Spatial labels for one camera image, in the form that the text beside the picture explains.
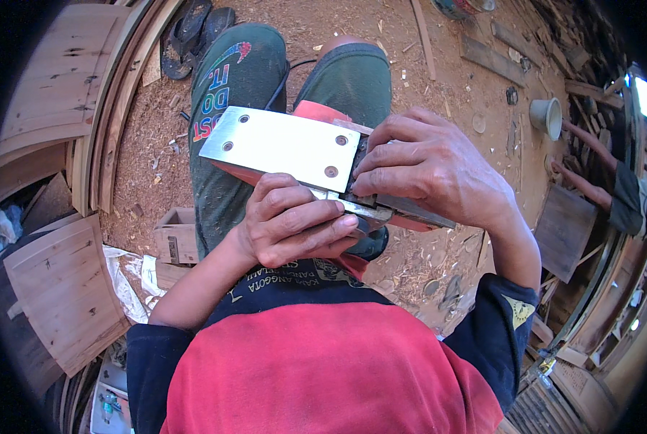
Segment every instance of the small wooden box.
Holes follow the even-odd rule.
[[[172,208],[155,225],[160,261],[167,264],[198,263],[194,208]]]

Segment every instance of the black cable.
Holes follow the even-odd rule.
[[[283,86],[284,86],[285,82],[287,81],[287,77],[290,76],[290,71],[292,71],[294,68],[296,68],[296,67],[298,67],[300,65],[304,65],[306,63],[311,63],[311,62],[316,62],[316,61],[317,61],[316,59],[302,60],[301,62],[295,63],[294,65],[290,66],[290,61],[286,60],[285,61],[285,70],[284,70],[283,79],[280,80],[280,84],[276,88],[276,91],[273,93],[273,96],[271,97],[271,99],[268,100],[268,103],[266,104],[266,107],[263,108],[263,110],[270,110],[271,109],[271,105],[273,104],[273,102],[275,102],[275,100],[278,97],[278,95],[280,94],[280,92],[283,91]]]

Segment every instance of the hand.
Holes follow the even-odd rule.
[[[357,217],[338,201],[317,200],[288,174],[265,174],[247,202],[238,244],[254,265],[276,268],[303,258],[337,258],[353,247]]]
[[[491,229],[518,208],[509,184],[457,126],[422,108],[390,115],[369,136],[353,193],[415,199],[461,224]]]

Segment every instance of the fingernail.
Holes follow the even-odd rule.
[[[348,214],[345,217],[343,217],[343,224],[345,226],[357,226],[357,216],[353,214]]]

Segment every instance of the dirt floor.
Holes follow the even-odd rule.
[[[466,33],[508,56],[507,46],[493,38],[490,21],[501,22],[516,33],[530,35],[534,47],[537,43],[533,34],[538,24],[524,22],[523,14],[511,0],[499,2],[494,13],[479,14],[464,22],[448,19],[429,0],[421,0],[420,3],[432,41],[436,81],[428,78],[417,23],[408,0],[221,0],[215,2],[215,7],[231,6],[237,12],[238,22],[263,22],[274,26],[282,32],[288,58],[292,61],[316,57],[313,47],[323,44],[335,33],[380,42],[393,61],[391,110],[402,112],[411,106],[423,106],[458,125],[492,167],[502,173],[515,189],[523,216],[534,229],[547,190],[544,156],[546,153],[562,153],[565,144],[563,140],[550,141],[530,126],[528,106],[532,99],[550,96],[567,101],[562,74],[546,60],[542,69],[543,81],[540,81],[536,76],[538,69],[533,67],[526,74],[527,87],[518,89],[518,104],[509,106],[505,91],[511,83],[461,59],[458,39]],[[416,44],[403,53],[403,49],[413,42]],[[289,110],[311,69],[312,65],[303,65],[290,75],[287,82]],[[408,87],[401,79],[403,69]],[[171,207],[193,206],[187,137],[176,139],[179,154],[168,146],[175,136],[187,131],[187,122],[179,116],[179,111],[189,112],[189,86],[189,79],[171,81],[163,77],[146,87],[139,87],[121,142],[115,212],[109,215],[102,213],[102,229],[107,244],[137,254],[156,256],[155,223]],[[179,95],[180,101],[176,107],[170,108],[174,95]],[[569,112],[567,104],[564,104],[563,111]],[[475,113],[485,117],[486,127],[482,134],[472,126]],[[510,158],[507,155],[507,135],[511,120],[517,120],[518,124],[519,115],[524,122],[523,144],[520,143],[521,132],[517,130],[516,144],[519,147]],[[155,169],[151,167],[154,162],[157,164]],[[131,211],[135,204],[140,205],[142,212]],[[486,260],[477,266],[483,231],[460,225],[456,230],[440,229],[429,233],[397,227],[390,230],[389,247],[371,263],[364,276],[365,283],[436,331],[448,334],[468,312],[480,277],[493,271],[489,245]],[[461,276],[460,293],[465,297],[457,311],[450,314],[451,309],[440,304],[454,276]],[[432,279],[439,281],[439,288],[426,294],[425,284]]]

